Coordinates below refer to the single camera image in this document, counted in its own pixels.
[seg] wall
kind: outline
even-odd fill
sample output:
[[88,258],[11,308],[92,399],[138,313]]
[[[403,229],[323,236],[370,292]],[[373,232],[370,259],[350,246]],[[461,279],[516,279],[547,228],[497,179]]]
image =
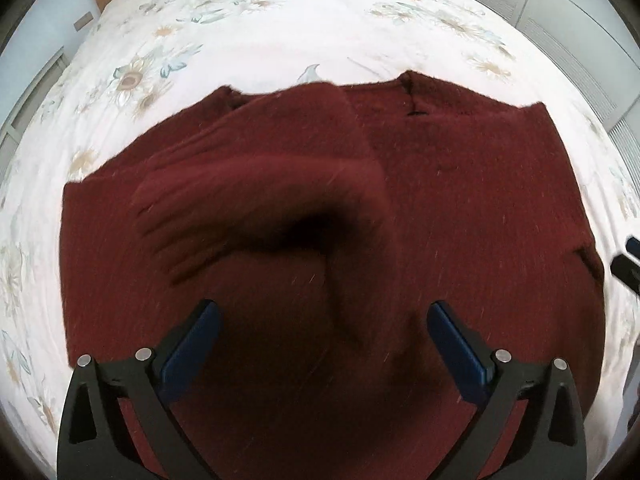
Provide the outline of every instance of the wall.
[[93,25],[74,28],[88,11],[94,19],[100,15],[94,0],[36,0],[0,54],[0,124],[60,48],[71,60]]

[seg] floral bedsheet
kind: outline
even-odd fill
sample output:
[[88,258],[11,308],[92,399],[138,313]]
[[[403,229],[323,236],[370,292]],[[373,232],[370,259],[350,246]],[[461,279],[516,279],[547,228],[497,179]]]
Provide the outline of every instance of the floral bedsheet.
[[[0,187],[0,402],[50,478],[71,375],[58,270],[65,183],[221,85],[271,92],[408,69],[513,105],[544,102],[602,260],[640,234],[628,171],[584,98],[473,0],[114,0],[37,111]],[[640,333],[637,298],[609,275],[605,294],[602,380],[586,421],[591,472],[607,457]]]

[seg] red fabric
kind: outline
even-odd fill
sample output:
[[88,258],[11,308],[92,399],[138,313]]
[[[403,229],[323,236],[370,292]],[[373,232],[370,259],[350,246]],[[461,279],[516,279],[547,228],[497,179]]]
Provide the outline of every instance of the red fabric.
[[472,411],[426,335],[434,300],[518,359],[567,359],[584,411],[598,387],[603,269],[545,107],[415,73],[218,89],[67,184],[60,266],[72,364],[218,302],[173,410],[225,480],[425,478]]

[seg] maroon garment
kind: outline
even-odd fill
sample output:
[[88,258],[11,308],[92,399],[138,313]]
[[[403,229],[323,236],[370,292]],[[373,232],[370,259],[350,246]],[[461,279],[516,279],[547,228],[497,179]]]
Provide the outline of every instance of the maroon garment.
[[67,184],[60,237],[72,364],[220,305],[173,411],[223,480],[426,478],[472,413],[426,334],[434,300],[518,359],[565,358],[585,412],[598,387],[604,272],[542,104],[411,72],[220,88]]

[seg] metal pin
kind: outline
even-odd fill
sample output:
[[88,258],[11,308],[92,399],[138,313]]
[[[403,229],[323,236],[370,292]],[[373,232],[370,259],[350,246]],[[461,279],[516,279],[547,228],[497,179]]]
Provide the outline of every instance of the metal pin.
[[136,359],[138,361],[146,361],[151,357],[152,351],[151,348],[141,348],[136,352]]
[[554,359],[554,365],[558,370],[566,370],[566,361],[564,359]]
[[511,353],[508,350],[496,350],[495,358],[498,359],[501,363],[508,363],[511,361]]
[[91,362],[91,356],[89,354],[81,355],[78,358],[78,366],[84,368]]

